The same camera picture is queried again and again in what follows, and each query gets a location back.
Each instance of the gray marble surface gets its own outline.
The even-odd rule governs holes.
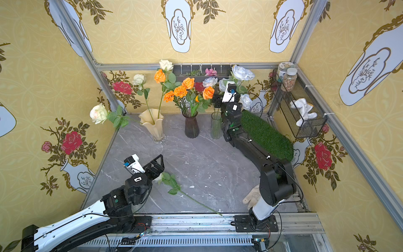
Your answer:
[[[112,189],[125,183],[131,175],[123,160],[137,154],[142,165],[159,154],[164,156],[165,171],[177,176],[182,190],[194,199],[220,212],[248,212],[243,198],[259,183],[259,171],[238,149],[221,137],[210,137],[210,115],[198,115],[198,137],[185,136],[185,118],[165,115],[163,129],[166,141],[155,144],[147,129],[136,122],[120,129],[85,207],[93,204]],[[153,182],[150,197],[140,212],[184,213],[210,212],[182,194],[170,195],[168,185]],[[294,203],[282,204],[280,212],[297,212]]]

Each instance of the white glove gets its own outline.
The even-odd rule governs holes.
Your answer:
[[[260,199],[261,195],[260,195],[260,190],[259,190],[259,184],[255,187],[253,187],[253,189],[250,191],[250,193],[248,193],[248,195],[242,200],[242,202],[244,204],[248,204],[248,210],[253,207],[254,205],[256,205],[256,203],[258,202],[258,200]]]

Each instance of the artificial grass mat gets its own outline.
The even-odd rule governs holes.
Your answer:
[[[293,144],[267,122],[247,110],[242,111],[242,127],[261,147],[278,159],[292,161]]]

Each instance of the printed vase pattern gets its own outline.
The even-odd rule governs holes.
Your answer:
[[[67,172],[70,188],[85,194],[91,187],[95,176],[86,165],[79,164],[77,166],[72,166],[68,160],[66,160],[60,171]]]

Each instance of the white rose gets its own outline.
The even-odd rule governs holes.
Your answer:
[[[218,78],[210,77],[203,81],[203,87],[212,87],[216,85],[218,82]]]
[[[136,75],[133,77],[133,84],[134,84],[134,85],[139,85],[139,90],[141,90],[142,84],[144,84],[144,83],[145,83],[145,75],[143,75],[143,74],[136,74]]]
[[[105,109],[105,106],[101,104],[93,107],[91,109],[91,112],[89,113],[89,116],[92,119],[92,122],[95,124],[99,123],[104,123],[104,121],[107,119],[108,112]]]
[[[238,65],[232,67],[232,73],[236,79],[242,81],[250,81],[255,77],[252,71]]]
[[[174,68],[174,65],[169,60],[161,60],[160,67],[162,70],[171,71]]]
[[[252,100],[249,98],[249,94],[242,94],[239,102],[242,103],[244,109],[248,109],[252,105]]]
[[[221,92],[225,92],[225,87],[226,87],[226,81],[228,81],[229,79],[225,79],[225,78],[222,78],[221,80],[220,80],[220,84],[218,85],[218,87],[220,88],[220,91]]]

